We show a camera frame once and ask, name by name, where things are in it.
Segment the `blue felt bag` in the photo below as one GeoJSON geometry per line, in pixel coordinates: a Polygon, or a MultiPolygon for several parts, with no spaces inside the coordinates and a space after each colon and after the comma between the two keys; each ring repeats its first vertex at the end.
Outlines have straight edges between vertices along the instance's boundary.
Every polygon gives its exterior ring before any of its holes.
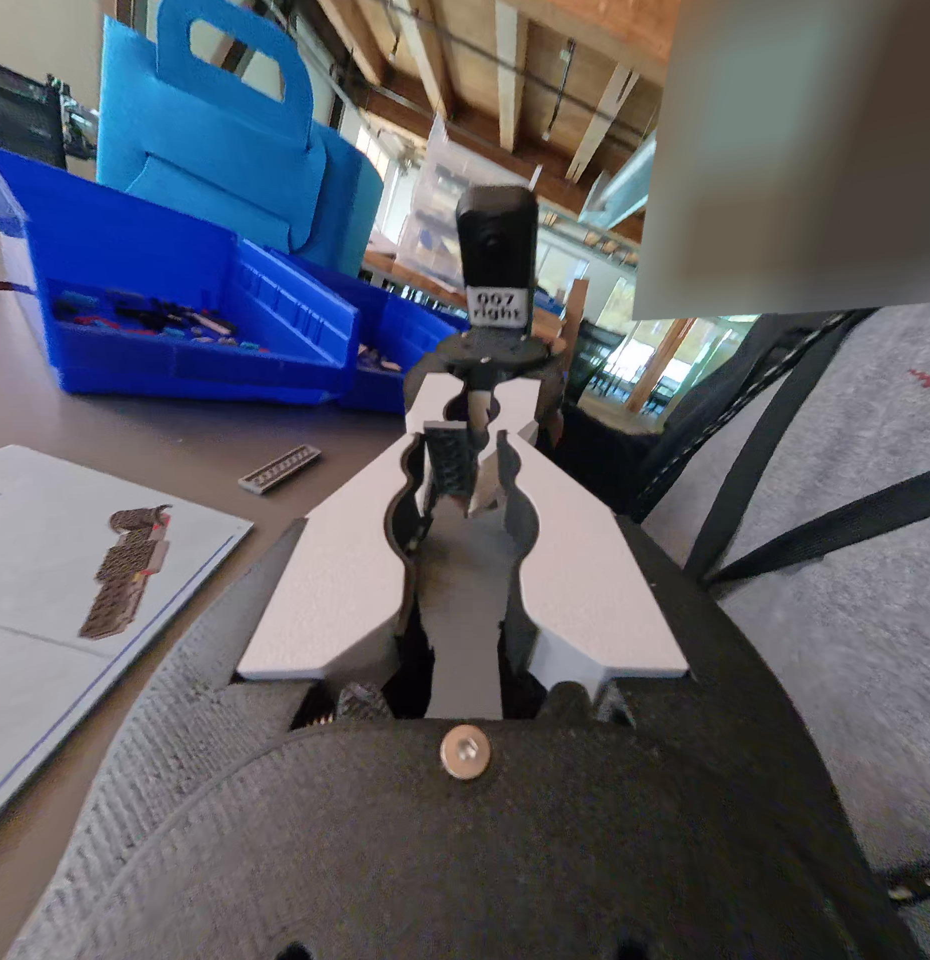
{"type": "Polygon", "coordinates": [[[327,165],[312,112],[294,42],[231,2],[161,2],[155,42],[104,20],[101,186],[296,253],[311,237],[327,165]],[[274,61],[282,97],[198,57],[191,40],[199,22],[274,61]]]}
{"type": "Polygon", "coordinates": [[[355,279],[360,270],[383,192],[383,180],[368,157],[337,131],[315,124],[314,138],[327,163],[311,234],[297,256],[355,279]]]}

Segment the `dark grey long plate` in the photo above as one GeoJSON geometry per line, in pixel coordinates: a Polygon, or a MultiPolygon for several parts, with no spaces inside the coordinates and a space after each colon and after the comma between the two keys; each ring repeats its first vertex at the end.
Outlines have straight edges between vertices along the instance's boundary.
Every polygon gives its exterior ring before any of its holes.
{"type": "Polygon", "coordinates": [[[323,451],[311,444],[302,444],[238,479],[245,492],[263,497],[286,481],[321,461],[323,451]]]}

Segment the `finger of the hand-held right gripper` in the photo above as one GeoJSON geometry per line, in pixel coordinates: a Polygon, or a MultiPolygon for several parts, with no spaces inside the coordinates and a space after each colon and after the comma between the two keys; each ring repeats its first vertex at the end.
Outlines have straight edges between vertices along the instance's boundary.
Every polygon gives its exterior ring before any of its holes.
{"type": "Polygon", "coordinates": [[[537,412],[542,383],[537,379],[517,378],[500,383],[486,396],[497,403],[497,414],[486,424],[483,447],[476,454],[475,483],[467,508],[467,517],[494,510],[506,497],[499,477],[496,438],[500,431],[517,435],[533,446],[538,438],[537,412]]]}
{"type": "Polygon", "coordinates": [[[428,424],[449,422],[448,406],[456,402],[465,389],[466,384],[451,373],[427,373],[405,414],[405,433],[423,434],[428,424]]]}

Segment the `brick instruction booklet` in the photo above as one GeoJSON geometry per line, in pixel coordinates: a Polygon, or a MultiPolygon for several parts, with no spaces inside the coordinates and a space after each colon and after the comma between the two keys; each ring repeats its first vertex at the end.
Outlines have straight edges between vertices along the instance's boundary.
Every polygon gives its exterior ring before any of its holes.
{"type": "Polygon", "coordinates": [[[0,815],[253,528],[0,448],[0,815]]]}

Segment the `grey red brick model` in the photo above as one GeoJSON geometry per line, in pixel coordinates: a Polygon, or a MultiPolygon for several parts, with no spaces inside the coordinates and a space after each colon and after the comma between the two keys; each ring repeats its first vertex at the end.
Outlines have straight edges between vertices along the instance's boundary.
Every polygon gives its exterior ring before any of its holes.
{"type": "Polygon", "coordinates": [[[467,517],[477,483],[477,448],[471,426],[463,420],[426,420],[423,439],[430,468],[427,508],[451,498],[467,517]]]}

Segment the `wooden table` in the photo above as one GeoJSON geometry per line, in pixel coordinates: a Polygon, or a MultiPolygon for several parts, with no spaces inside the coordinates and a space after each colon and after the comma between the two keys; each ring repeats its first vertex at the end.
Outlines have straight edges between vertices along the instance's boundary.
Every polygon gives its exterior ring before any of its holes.
{"type": "Polygon", "coordinates": [[[430,276],[401,266],[391,254],[369,248],[365,251],[362,267],[372,273],[386,276],[392,282],[422,291],[447,306],[467,309],[468,302],[463,289],[449,286],[440,280],[435,281],[430,276]]]}

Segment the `black office chair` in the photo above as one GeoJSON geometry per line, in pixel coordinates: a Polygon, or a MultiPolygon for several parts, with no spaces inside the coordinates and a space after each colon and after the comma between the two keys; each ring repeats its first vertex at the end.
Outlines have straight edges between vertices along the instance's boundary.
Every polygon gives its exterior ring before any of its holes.
{"type": "Polygon", "coordinates": [[[0,148],[66,168],[66,160],[97,158],[99,114],[48,75],[40,81],[0,64],[0,148]]]}
{"type": "Polygon", "coordinates": [[[603,371],[608,359],[625,339],[624,333],[607,330],[586,318],[582,319],[567,374],[567,404],[578,404],[591,380],[603,371]]]}

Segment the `clear plastic drawer stack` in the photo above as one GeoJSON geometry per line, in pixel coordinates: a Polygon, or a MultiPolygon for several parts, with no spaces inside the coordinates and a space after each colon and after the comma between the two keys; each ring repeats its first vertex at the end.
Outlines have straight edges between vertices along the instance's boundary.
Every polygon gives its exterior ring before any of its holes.
{"type": "Polygon", "coordinates": [[[455,212],[466,190],[479,184],[529,186],[526,178],[452,141],[446,123],[436,116],[399,236],[397,264],[463,291],[455,212]]]}

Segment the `grey desk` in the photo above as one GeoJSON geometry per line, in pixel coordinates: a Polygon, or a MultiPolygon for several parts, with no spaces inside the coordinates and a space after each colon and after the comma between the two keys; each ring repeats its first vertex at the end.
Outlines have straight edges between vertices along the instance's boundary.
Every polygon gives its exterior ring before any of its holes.
{"type": "Polygon", "coordinates": [[[371,723],[289,730],[304,688],[218,691],[236,661],[212,629],[243,625],[297,518],[397,438],[394,417],[196,401],[80,398],[43,371],[15,295],[0,292],[0,448],[20,445],[242,515],[255,532],[148,646],[0,815],[0,958],[75,958],[112,874],[193,793],[227,776],[274,812],[369,800],[355,765],[371,723]],[[237,481],[299,445],[320,462],[264,496],[237,481]],[[238,776],[252,757],[250,773],[238,776]]]}

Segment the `wooden support post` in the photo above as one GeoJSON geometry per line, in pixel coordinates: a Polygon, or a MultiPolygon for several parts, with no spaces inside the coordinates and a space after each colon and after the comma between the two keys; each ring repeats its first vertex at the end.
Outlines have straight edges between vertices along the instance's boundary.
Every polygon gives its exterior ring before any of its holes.
{"type": "Polygon", "coordinates": [[[674,358],[682,342],[693,328],[697,318],[675,318],[671,321],[662,341],[656,346],[651,357],[631,390],[624,409],[630,414],[639,414],[642,407],[651,397],[657,384],[663,376],[668,363],[674,358]]]}

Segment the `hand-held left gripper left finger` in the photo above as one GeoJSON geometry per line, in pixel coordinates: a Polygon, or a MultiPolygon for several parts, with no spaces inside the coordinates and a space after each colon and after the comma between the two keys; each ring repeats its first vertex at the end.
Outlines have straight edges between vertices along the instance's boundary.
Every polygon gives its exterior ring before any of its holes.
{"type": "Polygon", "coordinates": [[[237,666],[244,681],[353,682],[395,714],[424,714],[435,654],[416,596],[426,531],[421,434],[399,438],[307,516],[237,666]]]}

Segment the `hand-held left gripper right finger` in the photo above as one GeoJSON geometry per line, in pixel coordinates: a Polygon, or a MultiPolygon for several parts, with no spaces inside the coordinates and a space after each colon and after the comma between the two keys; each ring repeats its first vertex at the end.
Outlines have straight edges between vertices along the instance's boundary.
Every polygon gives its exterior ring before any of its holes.
{"type": "Polygon", "coordinates": [[[689,670],[613,512],[530,442],[499,431],[505,528],[516,550],[502,653],[544,691],[682,678],[689,670]]]}

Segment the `brown upright board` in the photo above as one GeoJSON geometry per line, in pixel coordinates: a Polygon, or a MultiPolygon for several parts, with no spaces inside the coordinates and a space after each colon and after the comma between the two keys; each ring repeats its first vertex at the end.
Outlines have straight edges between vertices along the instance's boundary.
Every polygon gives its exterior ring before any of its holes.
{"type": "Polygon", "coordinates": [[[581,322],[584,318],[584,309],[589,290],[589,281],[583,277],[576,278],[567,293],[565,311],[563,315],[562,340],[564,342],[563,356],[566,361],[574,356],[575,346],[581,322]]]}

